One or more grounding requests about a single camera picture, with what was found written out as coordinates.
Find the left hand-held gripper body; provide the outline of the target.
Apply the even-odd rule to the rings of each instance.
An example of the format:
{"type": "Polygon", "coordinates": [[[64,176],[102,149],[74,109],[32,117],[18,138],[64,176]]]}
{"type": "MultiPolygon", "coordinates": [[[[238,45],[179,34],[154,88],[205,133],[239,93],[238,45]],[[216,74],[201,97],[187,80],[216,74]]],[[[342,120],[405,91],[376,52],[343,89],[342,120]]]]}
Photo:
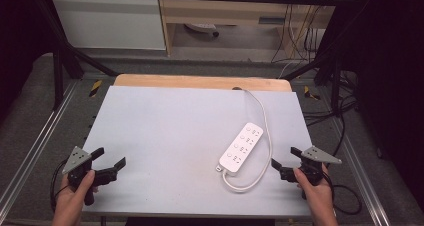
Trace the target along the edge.
{"type": "Polygon", "coordinates": [[[68,183],[77,189],[84,177],[92,170],[92,155],[75,146],[69,155],[62,173],[67,175],[68,183]]]}

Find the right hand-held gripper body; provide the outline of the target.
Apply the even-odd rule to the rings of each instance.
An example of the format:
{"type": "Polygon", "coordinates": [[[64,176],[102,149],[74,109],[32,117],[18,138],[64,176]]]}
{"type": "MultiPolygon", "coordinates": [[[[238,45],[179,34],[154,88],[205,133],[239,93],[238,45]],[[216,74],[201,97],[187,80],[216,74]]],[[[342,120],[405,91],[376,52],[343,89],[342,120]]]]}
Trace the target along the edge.
{"type": "Polygon", "coordinates": [[[305,174],[308,181],[317,186],[322,179],[331,184],[330,178],[327,173],[322,169],[324,163],[328,164],[341,164],[342,161],[318,147],[312,146],[302,151],[300,170],[305,174]]]}

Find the person's right hand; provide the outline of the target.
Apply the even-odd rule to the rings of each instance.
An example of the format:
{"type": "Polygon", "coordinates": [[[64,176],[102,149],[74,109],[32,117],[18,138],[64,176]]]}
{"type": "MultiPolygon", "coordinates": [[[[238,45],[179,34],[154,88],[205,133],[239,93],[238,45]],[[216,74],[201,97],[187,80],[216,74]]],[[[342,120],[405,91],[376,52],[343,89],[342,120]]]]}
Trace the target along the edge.
{"type": "Polygon", "coordinates": [[[298,187],[305,192],[308,207],[315,226],[339,226],[334,209],[332,191],[329,183],[321,180],[313,186],[298,168],[293,169],[298,187]]]}

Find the person's left hand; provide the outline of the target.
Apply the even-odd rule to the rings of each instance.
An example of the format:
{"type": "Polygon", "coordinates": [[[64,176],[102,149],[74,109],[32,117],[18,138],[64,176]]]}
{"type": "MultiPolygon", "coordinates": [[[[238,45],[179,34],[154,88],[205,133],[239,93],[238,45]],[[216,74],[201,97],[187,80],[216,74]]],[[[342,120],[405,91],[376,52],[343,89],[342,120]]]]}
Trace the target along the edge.
{"type": "Polygon", "coordinates": [[[58,194],[52,226],[80,226],[84,199],[94,181],[95,171],[90,170],[77,189],[69,186],[68,175],[61,181],[63,190],[58,194]]]}

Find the black metal stand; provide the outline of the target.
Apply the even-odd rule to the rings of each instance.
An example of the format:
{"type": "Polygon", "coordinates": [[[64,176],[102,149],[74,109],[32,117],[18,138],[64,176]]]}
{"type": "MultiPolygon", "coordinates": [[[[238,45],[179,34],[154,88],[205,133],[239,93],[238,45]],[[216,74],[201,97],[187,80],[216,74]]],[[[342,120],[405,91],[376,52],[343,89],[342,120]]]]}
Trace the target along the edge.
{"type": "Polygon", "coordinates": [[[314,78],[316,86],[323,86],[327,82],[331,82],[331,97],[330,109],[336,116],[341,115],[339,107],[339,92],[340,92],[340,79],[341,79],[341,58],[337,54],[323,53],[317,56],[312,62],[308,63],[285,76],[282,79],[291,81],[296,77],[318,68],[318,73],[314,78]]]}
{"type": "Polygon", "coordinates": [[[67,71],[71,79],[81,79],[84,76],[84,71],[80,62],[83,61],[108,76],[116,77],[119,75],[118,72],[97,62],[68,41],[52,0],[33,0],[33,2],[36,6],[35,11],[39,14],[39,24],[53,53],[54,110],[58,109],[64,101],[63,70],[67,71]]]}

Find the white cabinet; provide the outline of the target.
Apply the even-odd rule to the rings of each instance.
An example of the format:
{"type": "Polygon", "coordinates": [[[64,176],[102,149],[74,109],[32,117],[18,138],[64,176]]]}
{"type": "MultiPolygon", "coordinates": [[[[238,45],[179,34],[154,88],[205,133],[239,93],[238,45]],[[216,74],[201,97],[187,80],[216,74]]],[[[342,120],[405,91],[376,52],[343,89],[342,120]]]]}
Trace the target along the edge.
{"type": "Polygon", "coordinates": [[[53,0],[77,48],[166,48],[158,0],[53,0]]]}

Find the wooden desk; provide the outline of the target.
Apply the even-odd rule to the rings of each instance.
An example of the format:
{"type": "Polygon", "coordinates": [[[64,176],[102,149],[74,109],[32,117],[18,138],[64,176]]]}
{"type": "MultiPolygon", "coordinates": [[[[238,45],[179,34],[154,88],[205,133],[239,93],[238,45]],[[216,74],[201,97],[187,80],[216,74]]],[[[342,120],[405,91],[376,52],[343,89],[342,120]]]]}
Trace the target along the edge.
{"type": "Polygon", "coordinates": [[[324,29],[332,6],[198,0],[160,0],[166,50],[172,51],[178,24],[270,26],[278,30],[286,55],[295,59],[309,27],[324,29]]]}

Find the white floor power strip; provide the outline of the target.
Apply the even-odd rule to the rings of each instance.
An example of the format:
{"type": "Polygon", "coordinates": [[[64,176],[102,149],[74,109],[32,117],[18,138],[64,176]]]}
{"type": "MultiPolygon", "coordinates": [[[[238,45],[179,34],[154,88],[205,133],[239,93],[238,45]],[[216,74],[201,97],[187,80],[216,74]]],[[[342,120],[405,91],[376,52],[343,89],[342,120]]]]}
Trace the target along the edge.
{"type": "Polygon", "coordinates": [[[211,34],[213,37],[219,36],[214,24],[186,24],[186,27],[197,32],[211,34]]]}

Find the aluminium floor rail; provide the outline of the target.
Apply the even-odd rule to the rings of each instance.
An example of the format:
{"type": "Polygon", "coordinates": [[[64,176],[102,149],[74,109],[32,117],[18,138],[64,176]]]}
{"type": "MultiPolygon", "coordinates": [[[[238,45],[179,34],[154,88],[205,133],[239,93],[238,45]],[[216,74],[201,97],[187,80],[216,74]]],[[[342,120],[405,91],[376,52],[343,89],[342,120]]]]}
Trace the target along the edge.
{"type": "Polygon", "coordinates": [[[385,209],[377,196],[377,193],[365,171],[364,166],[362,165],[354,150],[354,146],[347,132],[342,132],[342,120],[340,118],[333,118],[332,123],[337,133],[343,137],[341,148],[344,152],[346,162],[351,168],[353,177],[355,178],[361,196],[365,202],[371,219],[374,222],[374,225],[390,226],[390,220],[385,212],[385,209]]]}
{"type": "Polygon", "coordinates": [[[50,85],[25,85],[0,122],[0,222],[7,218],[79,84],[70,80],[55,106],[50,85]]]}

